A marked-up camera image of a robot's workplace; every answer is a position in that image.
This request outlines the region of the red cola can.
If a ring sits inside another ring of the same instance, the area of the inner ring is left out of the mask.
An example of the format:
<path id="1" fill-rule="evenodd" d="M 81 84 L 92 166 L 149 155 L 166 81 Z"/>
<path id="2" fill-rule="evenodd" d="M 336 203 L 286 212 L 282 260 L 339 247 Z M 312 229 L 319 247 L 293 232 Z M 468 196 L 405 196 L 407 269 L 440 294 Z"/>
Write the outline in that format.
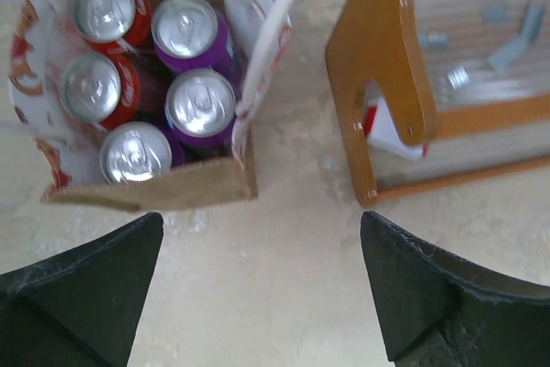
<path id="1" fill-rule="evenodd" d="M 87 52 L 66 65 L 59 94 L 69 115 L 101 131 L 111 131 L 134 118 L 141 91 L 128 59 Z"/>
<path id="2" fill-rule="evenodd" d="M 150 0 L 71 0 L 70 18 L 97 52 L 113 56 L 152 46 Z"/>

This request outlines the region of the orange wooden shelf rack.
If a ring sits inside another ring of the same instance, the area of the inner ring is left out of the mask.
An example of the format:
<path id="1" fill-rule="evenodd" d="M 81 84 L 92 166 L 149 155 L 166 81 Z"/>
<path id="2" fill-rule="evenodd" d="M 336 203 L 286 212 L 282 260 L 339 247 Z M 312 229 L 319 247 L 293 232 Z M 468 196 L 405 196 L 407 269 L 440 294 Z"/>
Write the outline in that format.
<path id="1" fill-rule="evenodd" d="M 549 88 L 518 100 L 450 106 L 436 101 L 417 32 L 505 3 L 549 0 L 346 0 L 326 48 L 339 128 L 360 205 L 546 167 Z M 371 147 L 366 101 L 382 96 L 400 140 L 427 145 L 410 161 Z"/>

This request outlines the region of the red cola can middle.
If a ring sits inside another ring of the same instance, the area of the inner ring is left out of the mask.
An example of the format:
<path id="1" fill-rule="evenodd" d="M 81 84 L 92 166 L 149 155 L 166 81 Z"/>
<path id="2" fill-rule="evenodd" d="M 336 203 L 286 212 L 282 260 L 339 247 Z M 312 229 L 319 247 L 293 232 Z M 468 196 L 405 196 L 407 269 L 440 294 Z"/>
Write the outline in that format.
<path id="1" fill-rule="evenodd" d="M 128 59 L 87 52 L 66 65 L 59 94 L 69 115 L 101 131 L 111 131 L 134 118 L 141 91 Z"/>

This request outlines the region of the red cola can far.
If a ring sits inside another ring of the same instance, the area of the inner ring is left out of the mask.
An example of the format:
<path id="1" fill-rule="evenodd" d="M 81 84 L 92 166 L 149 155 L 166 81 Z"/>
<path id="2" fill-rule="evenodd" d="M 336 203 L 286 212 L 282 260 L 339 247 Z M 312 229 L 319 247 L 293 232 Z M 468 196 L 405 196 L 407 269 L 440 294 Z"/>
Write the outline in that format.
<path id="1" fill-rule="evenodd" d="M 152 46 L 150 0 L 71 0 L 70 18 L 97 52 L 113 56 Z"/>

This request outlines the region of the purple fanta can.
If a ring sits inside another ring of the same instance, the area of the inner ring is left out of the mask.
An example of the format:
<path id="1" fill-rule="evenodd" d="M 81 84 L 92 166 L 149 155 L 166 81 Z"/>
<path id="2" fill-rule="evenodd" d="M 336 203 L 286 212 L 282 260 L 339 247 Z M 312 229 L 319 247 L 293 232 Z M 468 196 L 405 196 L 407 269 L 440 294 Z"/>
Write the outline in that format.
<path id="1" fill-rule="evenodd" d="M 143 182 L 184 165 L 186 155 L 167 127 L 133 121 L 107 134 L 101 144 L 99 163 L 111 184 Z"/>
<path id="2" fill-rule="evenodd" d="M 206 0 L 163 0 L 152 16 L 151 34 L 156 55 L 173 73 L 210 68 L 240 82 L 228 23 Z"/>
<path id="3" fill-rule="evenodd" d="M 168 126 L 193 148 L 228 144 L 240 89 L 212 69 L 189 70 L 170 84 L 164 104 Z"/>

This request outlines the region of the grey metal clips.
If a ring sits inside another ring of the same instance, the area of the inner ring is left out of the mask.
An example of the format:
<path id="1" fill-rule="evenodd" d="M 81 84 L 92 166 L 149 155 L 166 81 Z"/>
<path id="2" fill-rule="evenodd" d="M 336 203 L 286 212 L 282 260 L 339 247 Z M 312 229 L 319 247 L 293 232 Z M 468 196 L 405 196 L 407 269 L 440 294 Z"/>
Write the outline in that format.
<path id="1" fill-rule="evenodd" d="M 417 32 L 436 101 L 518 100 L 549 88 L 549 18 L 542 3 L 486 5 Z"/>

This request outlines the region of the white and red box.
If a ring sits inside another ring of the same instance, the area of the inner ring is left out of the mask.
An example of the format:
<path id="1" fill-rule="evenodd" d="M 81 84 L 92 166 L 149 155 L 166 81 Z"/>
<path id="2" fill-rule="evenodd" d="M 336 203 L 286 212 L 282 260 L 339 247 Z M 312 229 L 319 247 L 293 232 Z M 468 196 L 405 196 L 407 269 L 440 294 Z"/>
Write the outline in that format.
<path id="1" fill-rule="evenodd" d="M 364 134 L 369 146 L 410 161 L 425 158 L 428 152 L 427 145 L 407 146 L 400 140 L 388 105 L 382 96 L 366 101 Z"/>

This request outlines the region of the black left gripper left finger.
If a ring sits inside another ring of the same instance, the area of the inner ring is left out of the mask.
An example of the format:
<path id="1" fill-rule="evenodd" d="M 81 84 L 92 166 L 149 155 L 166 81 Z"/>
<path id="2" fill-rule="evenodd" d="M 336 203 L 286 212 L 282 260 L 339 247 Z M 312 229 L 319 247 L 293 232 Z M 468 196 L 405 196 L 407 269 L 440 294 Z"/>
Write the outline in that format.
<path id="1" fill-rule="evenodd" d="M 151 212 L 2 274 L 1 364 L 127 365 L 162 238 Z"/>

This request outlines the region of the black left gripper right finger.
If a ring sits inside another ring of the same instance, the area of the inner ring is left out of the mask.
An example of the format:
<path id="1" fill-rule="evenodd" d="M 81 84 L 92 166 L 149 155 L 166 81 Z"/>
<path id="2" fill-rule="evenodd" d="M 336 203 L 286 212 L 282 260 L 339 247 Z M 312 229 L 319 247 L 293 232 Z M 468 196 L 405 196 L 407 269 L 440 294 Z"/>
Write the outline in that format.
<path id="1" fill-rule="evenodd" d="M 385 217 L 361 248 L 388 360 L 397 366 L 547 366 L 549 289 L 479 266 Z"/>

